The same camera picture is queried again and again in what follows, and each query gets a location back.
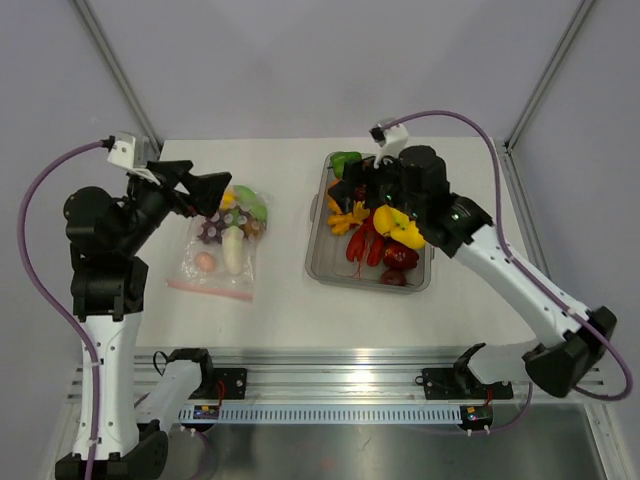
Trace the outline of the yellow bell pepper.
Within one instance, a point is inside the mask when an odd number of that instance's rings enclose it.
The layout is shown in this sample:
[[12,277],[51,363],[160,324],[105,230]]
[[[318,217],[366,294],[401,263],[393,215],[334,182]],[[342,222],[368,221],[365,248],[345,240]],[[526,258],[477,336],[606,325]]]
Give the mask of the yellow bell pepper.
[[221,199],[219,209],[231,210],[237,207],[237,197],[233,189],[227,189]]

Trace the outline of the dark red grape bunch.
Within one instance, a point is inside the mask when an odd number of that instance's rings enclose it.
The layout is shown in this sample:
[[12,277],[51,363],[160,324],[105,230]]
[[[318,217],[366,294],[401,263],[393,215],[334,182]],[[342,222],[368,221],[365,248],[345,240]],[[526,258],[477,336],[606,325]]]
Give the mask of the dark red grape bunch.
[[197,238],[205,245],[221,244],[224,232],[232,226],[243,228],[252,220],[248,211],[236,208],[220,210],[212,217],[206,217],[200,224]]

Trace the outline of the green bitter gourd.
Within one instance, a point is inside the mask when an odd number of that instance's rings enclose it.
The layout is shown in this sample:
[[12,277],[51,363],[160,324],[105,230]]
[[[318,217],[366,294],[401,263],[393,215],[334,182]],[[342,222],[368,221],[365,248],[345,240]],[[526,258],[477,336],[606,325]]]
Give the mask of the green bitter gourd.
[[255,190],[246,185],[234,185],[232,190],[237,207],[249,213],[257,221],[262,223],[267,222],[267,205]]

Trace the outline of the clear pink zip top bag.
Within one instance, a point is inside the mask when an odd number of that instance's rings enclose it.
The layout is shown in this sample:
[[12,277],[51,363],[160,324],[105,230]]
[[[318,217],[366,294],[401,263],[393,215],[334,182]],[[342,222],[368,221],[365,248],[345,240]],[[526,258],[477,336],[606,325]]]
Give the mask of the clear pink zip top bag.
[[191,220],[167,286],[252,301],[257,247],[268,220],[265,195],[246,185],[229,186],[215,214]]

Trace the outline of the pink egg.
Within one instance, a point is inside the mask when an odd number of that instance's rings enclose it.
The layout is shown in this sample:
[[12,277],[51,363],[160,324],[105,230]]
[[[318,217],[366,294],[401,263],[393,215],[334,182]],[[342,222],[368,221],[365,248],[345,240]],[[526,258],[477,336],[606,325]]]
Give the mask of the pink egg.
[[200,252],[194,257],[195,266],[203,272],[213,272],[216,269],[216,260],[208,252]]

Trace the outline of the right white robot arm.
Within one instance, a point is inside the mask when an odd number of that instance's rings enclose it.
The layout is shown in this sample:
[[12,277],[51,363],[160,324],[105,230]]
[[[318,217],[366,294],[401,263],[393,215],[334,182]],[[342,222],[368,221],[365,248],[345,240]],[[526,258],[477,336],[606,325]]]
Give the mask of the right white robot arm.
[[410,251],[439,249],[483,279],[528,324],[536,345],[520,348],[524,371],[547,394],[563,398],[604,356],[617,325],[606,307],[591,309],[561,291],[513,250],[497,216],[452,192],[445,161],[430,146],[394,156],[337,152],[337,180],[328,189],[343,214],[388,244]]

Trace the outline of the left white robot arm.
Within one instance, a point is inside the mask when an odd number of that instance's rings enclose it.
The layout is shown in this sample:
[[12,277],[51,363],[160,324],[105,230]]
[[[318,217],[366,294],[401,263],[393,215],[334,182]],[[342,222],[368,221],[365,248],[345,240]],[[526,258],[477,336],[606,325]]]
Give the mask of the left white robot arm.
[[191,395],[215,388],[211,357],[182,348],[142,402],[134,399],[134,350],[142,321],[148,266],[144,243],[171,213],[212,216],[232,176],[193,175],[188,160],[148,163],[129,172],[117,199],[84,187],[65,202],[73,270],[73,316],[88,338],[83,353],[81,418],[72,451],[55,464],[57,479],[157,479],[168,457],[169,431]]

